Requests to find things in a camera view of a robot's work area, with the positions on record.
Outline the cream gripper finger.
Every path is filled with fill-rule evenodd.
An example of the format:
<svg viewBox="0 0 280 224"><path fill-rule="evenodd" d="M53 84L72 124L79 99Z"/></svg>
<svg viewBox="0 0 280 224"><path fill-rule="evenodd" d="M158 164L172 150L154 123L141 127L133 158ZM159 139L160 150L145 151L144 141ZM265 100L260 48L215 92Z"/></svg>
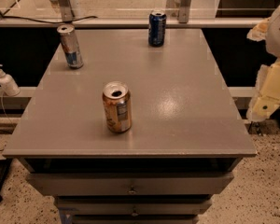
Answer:
<svg viewBox="0 0 280 224"><path fill-rule="evenodd" d="M249 103L246 117L262 122L280 106L280 59L272 65L262 65L258 71L255 93Z"/></svg>
<svg viewBox="0 0 280 224"><path fill-rule="evenodd" d="M261 40L265 40L265 36L268 30L269 18L262 20L256 26L249 30L246 37L252 41L260 42Z"/></svg>

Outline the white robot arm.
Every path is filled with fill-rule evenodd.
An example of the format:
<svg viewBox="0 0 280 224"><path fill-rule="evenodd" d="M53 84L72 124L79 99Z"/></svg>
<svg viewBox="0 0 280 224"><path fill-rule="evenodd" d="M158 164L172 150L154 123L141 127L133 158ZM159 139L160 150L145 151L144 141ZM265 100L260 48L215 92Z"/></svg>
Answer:
<svg viewBox="0 0 280 224"><path fill-rule="evenodd" d="M257 24L246 37L253 41L264 40L266 51L276 57L270 66L263 64L260 67L255 93L246 112L249 121L261 122L280 106L280 5L271 17Z"/></svg>

